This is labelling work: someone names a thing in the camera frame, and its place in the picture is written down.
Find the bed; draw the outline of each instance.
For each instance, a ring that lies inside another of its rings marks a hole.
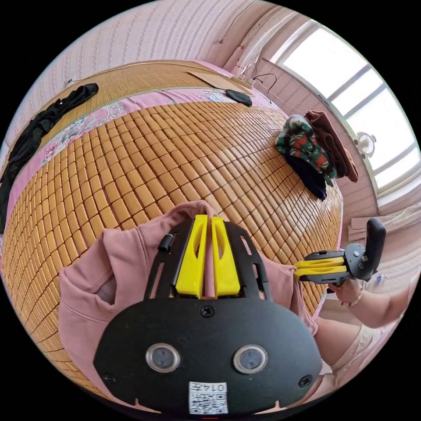
[[[100,91],[43,138],[9,198],[0,258],[12,305],[54,366],[101,396],[61,346],[57,306],[59,270],[105,228],[130,229],[204,199],[283,264],[340,241],[338,187],[316,200],[274,148],[285,113],[255,89],[252,107],[236,103],[188,69],[231,76],[208,63],[156,61],[86,79]],[[302,287],[316,316],[325,287]]]

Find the black eye mask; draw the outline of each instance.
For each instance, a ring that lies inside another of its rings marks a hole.
[[[233,91],[231,89],[227,89],[225,93],[228,98],[231,98],[232,100],[237,101],[240,104],[244,104],[248,107],[251,107],[253,105],[251,98],[245,93]]]
[[[193,220],[174,227],[170,246],[164,237],[145,299],[105,329],[94,359],[104,384],[117,399],[169,418],[233,419],[273,408],[276,401],[285,407],[302,399],[322,368],[317,345],[298,316],[272,302],[263,262],[245,230],[225,223],[238,295],[211,300],[177,295],[192,226]]]

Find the window frame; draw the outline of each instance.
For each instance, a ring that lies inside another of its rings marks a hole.
[[[374,70],[372,66],[367,63],[362,69],[360,69],[355,75],[353,75],[349,80],[347,80],[345,83],[343,83],[342,86],[340,86],[334,93],[332,93],[329,97],[325,97],[321,92],[318,91],[313,85],[311,85],[307,80],[305,80],[303,77],[301,77],[299,74],[297,74],[295,71],[287,67],[284,62],[291,56],[291,54],[296,51],[301,44],[308,39],[312,34],[314,34],[318,29],[323,29],[330,33],[331,35],[339,38],[342,42],[344,42],[346,45],[349,45],[345,40],[343,40],[339,35],[334,33],[329,28],[326,28],[322,24],[316,22],[316,21],[310,21],[304,24],[301,28],[299,28],[297,31],[294,32],[293,35],[291,35],[290,39],[292,38],[291,42],[288,43],[288,46],[284,49],[284,51],[281,53],[281,55],[277,58],[276,61],[272,61],[272,59],[267,60],[271,62],[272,64],[275,64],[276,66],[280,67],[283,71],[291,74],[294,78],[299,80],[302,84],[304,84],[310,91],[312,91],[319,99],[320,101],[329,109],[329,111],[336,117],[336,119],[341,123],[341,125],[344,127],[345,131],[352,137],[352,139],[356,139],[357,135],[352,130],[351,126],[347,122],[347,118],[352,117],[352,115],[356,114],[364,105],[369,103],[371,100],[373,100],[378,94],[380,94],[383,90],[388,89],[391,95],[393,96],[394,100],[399,104],[399,101],[397,100],[396,96],[393,94],[391,89],[387,86],[386,82],[383,80],[383,78],[378,75],[382,80],[383,83],[376,88],[370,95],[368,95],[364,100],[362,100],[359,104],[357,104],[355,107],[353,107],[350,111],[348,111],[345,115],[342,115],[339,110],[335,107],[333,104],[333,101],[341,95],[343,92],[345,92],[348,88],[350,88],[361,76],[363,76],[365,73],[367,73],[369,70]],[[371,163],[369,159],[362,159],[368,175],[370,177],[370,180],[373,185],[373,191],[377,197],[377,199],[383,198],[386,195],[393,193],[400,188],[403,188],[407,184],[411,183],[415,179],[421,176],[421,161],[418,162],[418,164],[415,167],[412,167],[410,170],[408,170],[406,173],[402,174],[400,177],[396,178],[392,182],[379,187],[375,176],[383,172],[384,170],[390,168],[397,162],[399,162],[401,159],[403,159],[407,154],[412,152],[415,148],[417,148],[418,143],[417,139],[414,136],[413,143],[406,148],[403,152],[401,152],[397,157],[391,159],[386,164],[380,166],[376,170],[373,170]]]

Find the bracelet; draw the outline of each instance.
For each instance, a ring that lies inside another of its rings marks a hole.
[[[360,301],[360,300],[361,300],[362,295],[363,295],[363,286],[362,286],[362,285],[360,285],[360,293],[358,294],[357,299],[356,299],[354,302],[352,302],[352,303],[346,303],[346,304],[348,304],[348,307],[353,307],[353,306],[355,306],[355,304],[357,304],[357,303],[358,303],[358,301]]]

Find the hand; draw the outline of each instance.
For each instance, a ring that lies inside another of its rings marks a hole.
[[[353,303],[360,294],[360,281],[357,279],[347,279],[340,287],[333,284],[328,284],[328,286],[335,291],[338,300],[342,303]]]

